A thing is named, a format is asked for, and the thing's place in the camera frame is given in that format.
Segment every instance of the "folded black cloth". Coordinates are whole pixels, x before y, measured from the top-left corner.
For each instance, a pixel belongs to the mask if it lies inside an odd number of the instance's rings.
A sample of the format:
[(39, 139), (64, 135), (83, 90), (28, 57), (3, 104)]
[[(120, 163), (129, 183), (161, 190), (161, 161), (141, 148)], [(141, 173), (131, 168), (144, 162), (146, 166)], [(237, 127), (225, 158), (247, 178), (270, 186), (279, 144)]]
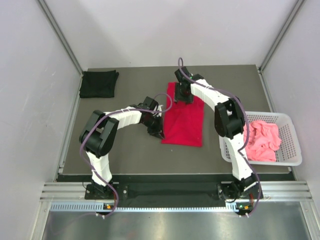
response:
[(80, 98), (113, 98), (119, 73), (113, 71), (84, 71)]

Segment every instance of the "red cloth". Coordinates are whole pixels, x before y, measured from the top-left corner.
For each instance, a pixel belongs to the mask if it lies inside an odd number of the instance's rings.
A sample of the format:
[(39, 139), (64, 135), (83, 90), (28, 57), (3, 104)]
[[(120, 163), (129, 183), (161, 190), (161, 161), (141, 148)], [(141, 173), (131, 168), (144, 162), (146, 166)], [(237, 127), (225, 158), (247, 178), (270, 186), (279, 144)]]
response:
[[(175, 82), (168, 83), (167, 93), (172, 100), (174, 100), (175, 88)], [(166, 108), (169, 106), (170, 100), (167, 97)], [(197, 96), (193, 97), (193, 103), (173, 102), (172, 108), (164, 114), (165, 139), (161, 143), (202, 147), (204, 107), (205, 103)]]

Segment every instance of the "laundry basket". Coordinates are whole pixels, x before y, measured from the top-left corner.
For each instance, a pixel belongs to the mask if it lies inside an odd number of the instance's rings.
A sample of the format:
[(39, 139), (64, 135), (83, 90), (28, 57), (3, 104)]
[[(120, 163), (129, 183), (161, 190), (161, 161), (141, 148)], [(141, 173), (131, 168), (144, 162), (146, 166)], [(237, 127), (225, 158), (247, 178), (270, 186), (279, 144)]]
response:
[[(262, 120), (269, 124), (276, 124), (279, 128), (279, 137), (282, 140), (279, 150), (275, 152), (276, 161), (252, 161), (250, 164), (273, 166), (298, 166), (302, 162), (301, 149), (298, 142), (295, 127), (291, 118), (283, 113), (247, 111), (249, 122)], [(224, 139), (219, 136), (222, 158), (231, 162), (229, 150)]]

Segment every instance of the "gray table surface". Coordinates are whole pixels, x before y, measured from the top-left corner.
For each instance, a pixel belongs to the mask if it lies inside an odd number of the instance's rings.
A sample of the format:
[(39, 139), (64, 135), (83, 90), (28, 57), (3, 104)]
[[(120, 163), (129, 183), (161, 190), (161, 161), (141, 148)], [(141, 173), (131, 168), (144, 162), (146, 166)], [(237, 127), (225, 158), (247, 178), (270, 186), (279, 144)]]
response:
[(245, 219), (233, 212), (116, 212), (105, 220), (81, 215), (51, 211), (42, 239), (311, 240), (299, 202), (262, 202)]
[[(176, 82), (176, 66), (117, 68), (119, 78), (114, 98), (84, 98), (80, 100), (70, 145), (63, 169), (65, 175), (91, 174), (79, 156), (79, 135), (94, 110), (112, 112), (143, 102), (166, 92), (168, 82)], [(215, 88), (238, 96), (247, 111), (269, 112), (268, 102), (255, 65), (189, 66), (191, 73), (201, 74)], [(92, 69), (110, 71), (114, 68)], [(157, 101), (166, 105), (166, 97)], [(214, 127), (214, 112), (205, 106), (203, 146), (161, 144), (148, 135), (142, 125), (120, 129), (109, 154), (113, 174), (229, 174), (232, 165), (223, 160), (218, 134)], [(259, 173), (288, 173), (288, 167), (256, 165)]]

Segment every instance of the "pink towel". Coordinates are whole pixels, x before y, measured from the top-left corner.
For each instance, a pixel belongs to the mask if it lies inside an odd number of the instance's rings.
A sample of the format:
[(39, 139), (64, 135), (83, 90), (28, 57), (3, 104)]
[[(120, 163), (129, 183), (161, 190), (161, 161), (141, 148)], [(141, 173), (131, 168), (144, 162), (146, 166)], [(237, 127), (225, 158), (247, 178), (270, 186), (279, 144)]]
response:
[[(247, 126), (244, 126), (244, 140), (247, 137)], [(260, 162), (275, 162), (276, 153), (281, 144), (278, 126), (265, 121), (253, 121), (249, 125), (249, 142), (245, 147), (248, 159)]]

